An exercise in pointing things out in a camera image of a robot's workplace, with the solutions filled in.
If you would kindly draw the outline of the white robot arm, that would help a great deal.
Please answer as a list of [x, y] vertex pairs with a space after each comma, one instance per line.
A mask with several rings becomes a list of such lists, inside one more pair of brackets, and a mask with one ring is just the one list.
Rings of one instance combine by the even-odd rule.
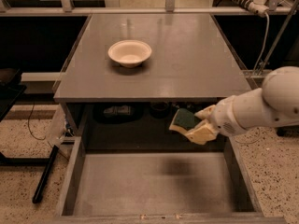
[[261, 88], [222, 99], [197, 113], [201, 120], [185, 136], [204, 145], [218, 134], [236, 136], [255, 127], [299, 124], [299, 68], [280, 67], [270, 72]]

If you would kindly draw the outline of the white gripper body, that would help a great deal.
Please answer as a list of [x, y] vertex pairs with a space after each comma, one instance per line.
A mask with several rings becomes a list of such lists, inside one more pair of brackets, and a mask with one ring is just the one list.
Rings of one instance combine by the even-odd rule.
[[237, 106], [245, 100], [244, 95], [233, 95], [215, 105], [209, 121], [220, 134], [230, 137], [245, 133], [249, 129], [241, 123], [242, 116], [237, 111]]

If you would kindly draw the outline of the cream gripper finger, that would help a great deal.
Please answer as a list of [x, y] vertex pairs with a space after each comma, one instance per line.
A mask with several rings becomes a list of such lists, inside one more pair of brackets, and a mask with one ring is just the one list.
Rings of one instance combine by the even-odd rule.
[[204, 145], [208, 141], [215, 140], [218, 134], [219, 131], [212, 124], [201, 122], [187, 131], [185, 136], [197, 145]]
[[208, 119], [210, 117], [210, 115], [212, 114], [214, 108], [215, 108], [215, 105], [210, 105], [210, 106], [196, 112], [194, 115], [199, 119]]

